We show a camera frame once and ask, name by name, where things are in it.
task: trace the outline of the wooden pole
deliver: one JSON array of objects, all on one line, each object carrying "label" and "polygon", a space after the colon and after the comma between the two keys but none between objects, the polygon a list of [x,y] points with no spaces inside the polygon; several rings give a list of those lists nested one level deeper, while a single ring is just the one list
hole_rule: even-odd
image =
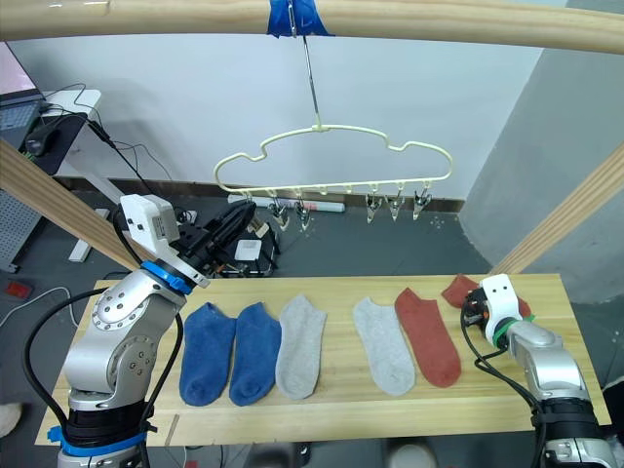
[{"label": "wooden pole", "polygon": [[126,268],[138,267],[110,222],[4,140],[0,140],[0,188]]},{"label": "wooden pole", "polygon": [[[338,36],[624,54],[624,15],[496,0],[317,0]],[[0,39],[218,32],[265,34],[268,0],[0,0]]]},{"label": "wooden pole", "polygon": [[490,273],[520,273],[600,209],[624,185],[624,142]]}]

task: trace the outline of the blue tape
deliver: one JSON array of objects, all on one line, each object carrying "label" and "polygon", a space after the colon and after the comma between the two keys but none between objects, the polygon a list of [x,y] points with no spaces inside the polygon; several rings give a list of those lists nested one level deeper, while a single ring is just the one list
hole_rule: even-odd
[{"label": "blue tape", "polygon": [[50,442],[60,442],[60,447],[62,448],[62,451],[72,456],[106,455],[114,451],[119,451],[123,449],[128,449],[130,447],[134,447],[137,444],[143,442],[145,439],[147,439],[147,433],[141,432],[139,434],[136,434],[134,437],[131,437],[130,439],[116,442],[114,444],[109,444],[108,446],[84,448],[84,447],[75,447],[72,444],[70,444],[68,441],[66,441],[64,436],[62,435],[60,426],[52,427],[48,431],[48,440]]},{"label": "blue tape", "polygon": [[[292,36],[288,0],[270,0],[270,2],[271,15],[266,33],[275,37]],[[314,0],[292,0],[292,9],[297,35],[333,36],[323,26]]]}]

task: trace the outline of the gray pillar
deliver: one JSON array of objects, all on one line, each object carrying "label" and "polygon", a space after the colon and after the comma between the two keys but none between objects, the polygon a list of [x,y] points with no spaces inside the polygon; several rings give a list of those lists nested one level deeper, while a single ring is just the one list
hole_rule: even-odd
[{"label": "gray pillar", "polygon": [[[619,0],[570,7],[624,14]],[[624,57],[546,50],[459,215],[498,263],[624,140]],[[571,300],[624,293],[624,191],[526,273],[561,273]]]}]

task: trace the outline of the wooden table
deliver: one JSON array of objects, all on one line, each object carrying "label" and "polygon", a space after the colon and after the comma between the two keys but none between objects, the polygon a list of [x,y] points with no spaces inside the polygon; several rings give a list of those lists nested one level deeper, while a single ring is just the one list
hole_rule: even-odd
[{"label": "wooden table", "polygon": [[[472,278],[479,281],[482,277]],[[440,296],[451,279],[451,276],[228,279],[214,280],[205,290],[197,289],[182,309],[183,318],[206,301],[236,317],[245,306],[259,300],[277,318],[282,307],[299,293],[328,312],[318,386],[314,395],[297,402],[274,387],[264,399],[244,408],[229,401],[226,388],[211,405],[190,407],[177,390],[180,351],[151,418],[159,431],[149,435],[148,443],[195,446],[531,430],[530,412],[522,398],[505,383],[473,366],[474,357],[461,335],[459,311]],[[535,323],[563,336],[565,347],[583,372],[599,422],[609,424],[605,401],[559,275],[515,275],[512,282],[537,316]],[[100,281],[97,286],[114,283]],[[395,398],[383,393],[372,381],[352,309],[367,295],[378,304],[393,304],[405,287],[423,298],[438,299],[461,358],[462,375],[450,388],[440,389],[428,383],[416,366],[416,385],[406,395]],[[84,314],[76,336],[86,329],[89,316]],[[477,330],[471,333],[482,351],[491,349]],[[152,383],[169,357],[175,336],[173,326],[161,341]],[[503,373],[525,383],[523,371],[511,358],[502,356],[494,362]],[[65,409],[67,392],[67,382],[60,376],[54,397]],[[46,432],[53,425],[56,421],[48,411],[36,444],[48,443]]]}]

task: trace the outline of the blue ring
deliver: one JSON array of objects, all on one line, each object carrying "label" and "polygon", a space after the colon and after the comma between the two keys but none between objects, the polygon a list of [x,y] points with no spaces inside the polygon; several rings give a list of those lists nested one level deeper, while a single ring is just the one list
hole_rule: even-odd
[{"label": "blue ring", "polygon": [[163,280],[172,288],[172,290],[180,291],[183,294],[191,294],[191,292],[193,291],[192,288],[190,288],[184,280],[163,270],[156,263],[153,263],[151,261],[144,261],[140,265],[140,267],[146,269],[150,273],[153,273],[158,278]]},{"label": "blue ring", "polygon": [[134,437],[131,437],[130,439],[126,439],[125,441],[115,442],[114,444],[109,444],[107,446],[84,448],[75,447],[68,441],[66,441],[64,436],[62,435],[62,430],[60,429],[60,426],[52,427],[48,431],[48,440],[50,442],[60,442],[60,447],[62,448],[62,451],[64,451],[68,455],[73,456],[106,455],[108,453],[112,453],[113,451],[119,451],[134,447],[143,442],[145,439],[147,439],[147,433],[141,432],[139,434],[136,434]]}]

